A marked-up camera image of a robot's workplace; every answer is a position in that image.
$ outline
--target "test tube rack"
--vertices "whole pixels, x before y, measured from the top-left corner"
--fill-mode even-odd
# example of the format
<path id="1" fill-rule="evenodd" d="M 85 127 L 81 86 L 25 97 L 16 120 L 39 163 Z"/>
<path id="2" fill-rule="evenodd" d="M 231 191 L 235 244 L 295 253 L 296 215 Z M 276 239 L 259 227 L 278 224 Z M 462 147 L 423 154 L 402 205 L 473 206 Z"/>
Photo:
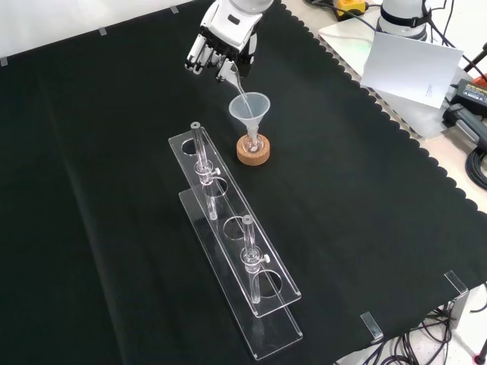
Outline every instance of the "test tube rack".
<path id="1" fill-rule="evenodd" d="M 180 200 L 256 360 L 303 338 L 288 305 L 301 292 L 206 130 L 169 139 L 190 189 Z"/>

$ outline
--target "black cloth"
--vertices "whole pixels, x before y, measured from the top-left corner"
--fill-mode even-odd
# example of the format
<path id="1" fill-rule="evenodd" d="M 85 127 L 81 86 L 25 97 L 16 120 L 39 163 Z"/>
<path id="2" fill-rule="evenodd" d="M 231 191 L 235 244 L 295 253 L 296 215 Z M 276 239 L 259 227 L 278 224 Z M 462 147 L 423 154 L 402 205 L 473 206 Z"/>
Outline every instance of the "black cloth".
<path id="1" fill-rule="evenodd" d="M 362 313 L 398 335 L 457 295 L 445 272 L 467 287 L 487 279 L 485 215 L 277 3 L 243 82 L 271 100 L 260 129 L 271 157 L 239 163 L 236 91 L 183 67 L 208 5 L 35 49 L 0 70 L 0 231 L 14 251 L 0 356 L 253 363 L 178 199 L 188 184 L 167 139 L 195 120 L 303 295 L 291 311 L 304 339 L 263 363 L 331 363 L 371 341 Z"/>

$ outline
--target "glass test tube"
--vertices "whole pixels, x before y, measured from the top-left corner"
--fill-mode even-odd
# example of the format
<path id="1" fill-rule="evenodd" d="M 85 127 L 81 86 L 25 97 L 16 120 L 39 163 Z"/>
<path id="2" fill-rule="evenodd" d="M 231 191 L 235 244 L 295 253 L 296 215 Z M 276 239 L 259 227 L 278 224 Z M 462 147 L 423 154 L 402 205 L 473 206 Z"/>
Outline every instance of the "glass test tube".
<path id="1" fill-rule="evenodd" d="M 242 217 L 243 223 L 243 241 L 245 242 L 245 254 L 243 255 L 246 270 L 249 272 L 250 280 L 250 297 L 253 303 L 260 303 L 260 286 L 259 286 L 259 269 L 260 257 L 256 250 L 256 234 L 253 228 L 253 219 L 250 215 Z"/>
<path id="2" fill-rule="evenodd" d="M 208 161 L 206 160 L 201 125 L 198 122 L 191 123 L 191 132 L 193 132 L 193 142 L 195 144 L 196 155 L 198 156 L 198 167 L 201 171 L 204 171 L 208 166 Z"/>
<path id="3" fill-rule="evenodd" d="M 250 215 L 242 217 L 243 241 L 245 242 L 245 256 L 252 260 L 256 257 L 256 234 L 253 230 L 253 219 Z"/>
<path id="4" fill-rule="evenodd" d="M 199 175 L 199 181 L 203 185 L 203 192 L 206 195 L 206 206 L 210 219 L 215 221 L 218 218 L 216 212 L 215 198 L 212 196 L 211 184 L 212 181 L 211 164 L 206 159 L 205 145 L 203 144 L 203 136 L 201 133 L 201 125 L 198 122 L 191 123 L 191 132 L 193 133 L 193 143 L 195 144 L 196 156 L 198 163 L 196 164 L 196 173 Z"/>

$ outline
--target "robotic hand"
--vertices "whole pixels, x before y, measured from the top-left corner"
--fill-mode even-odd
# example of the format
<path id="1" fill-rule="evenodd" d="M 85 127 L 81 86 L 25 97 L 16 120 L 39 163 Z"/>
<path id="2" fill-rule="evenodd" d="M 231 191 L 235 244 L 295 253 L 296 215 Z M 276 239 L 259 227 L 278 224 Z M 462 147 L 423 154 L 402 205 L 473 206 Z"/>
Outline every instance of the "robotic hand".
<path id="1" fill-rule="evenodd" d="M 199 75 L 205 66 L 218 67 L 217 81 L 237 85 L 245 77 L 257 46 L 256 26 L 273 0 L 215 0 L 202 20 L 186 58 L 186 68 Z"/>

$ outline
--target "scalloped edge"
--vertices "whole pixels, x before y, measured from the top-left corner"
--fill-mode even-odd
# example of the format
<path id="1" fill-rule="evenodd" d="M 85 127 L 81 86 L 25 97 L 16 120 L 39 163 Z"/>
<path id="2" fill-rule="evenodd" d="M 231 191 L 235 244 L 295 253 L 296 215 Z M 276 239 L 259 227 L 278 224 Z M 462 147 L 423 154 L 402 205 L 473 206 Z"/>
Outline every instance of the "scalloped edge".
<path id="1" fill-rule="evenodd" d="M 453 182 L 454 193 L 460 194 L 462 198 L 466 201 L 466 205 L 469 209 L 473 208 L 474 211 L 479 212 L 483 216 L 483 218 L 487 220 L 487 212 L 479 210 L 479 206 L 477 205 L 477 203 L 471 198 L 467 198 L 467 193 L 465 192 L 465 190 L 458 186 L 458 182 L 452 176 L 448 175 L 448 170 L 441 166 L 439 161 L 436 158 L 432 157 L 430 155 L 430 152 L 426 148 L 421 146 L 421 136 L 416 133 L 411 127 L 409 127 L 404 119 L 394 109 L 392 109 L 392 107 L 390 107 L 390 105 L 387 104 L 384 99 L 382 99 L 375 92 L 375 90 L 369 87 L 362 87 L 360 85 L 360 76 L 355 71 L 353 71 L 353 68 L 344 59 L 342 59 L 342 57 L 331 47 L 331 45 L 328 44 L 327 41 L 322 40 L 319 37 L 316 37 L 313 33 L 311 33 L 310 28 L 306 27 L 305 23 L 301 21 L 296 15 L 293 15 L 292 11 L 288 9 L 286 4 L 282 3 L 282 0 L 275 0 L 275 6 L 281 8 L 281 10 L 284 11 L 293 22 L 301 25 L 303 31 L 305 31 L 313 40 L 317 41 L 314 43 L 320 48 L 324 49 L 326 53 L 330 54 L 332 59 L 336 60 L 336 64 L 339 66 L 344 74 L 349 76 L 350 81 L 358 89 L 365 90 L 368 94 L 368 99 L 370 99 L 371 101 L 373 101 L 374 104 L 380 107 L 380 113 L 384 113 L 385 115 L 387 115 L 387 118 L 391 122 L 397 124 L 397 126 L 399 127 L 399 134 L 401 135 L 400 138 L 407 137 L 407 139 L 411 141 L 410 143 L 416 143 L 417 145 L 415 147 L 420 151 L 421 154 L 424 154 L 427 157 L 428 161 L 430 161 L 430 163 L 437 169 L 437 171 L 444 178 L 446 178 L 446 180 L 448 180 L 449 182 Z"/>

